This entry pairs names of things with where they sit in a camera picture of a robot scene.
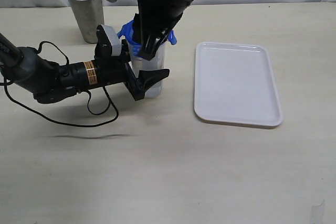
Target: metal tumbler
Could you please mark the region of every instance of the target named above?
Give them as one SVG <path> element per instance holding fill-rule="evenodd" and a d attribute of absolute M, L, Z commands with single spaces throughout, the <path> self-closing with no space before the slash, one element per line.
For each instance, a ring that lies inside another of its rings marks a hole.
<path fill-rule="evenodd" d="M 69 3 L 83 39 L 87 43 L 97 43 L 97 26 L 104 24 L 102 0 L 69 0 Z"/>

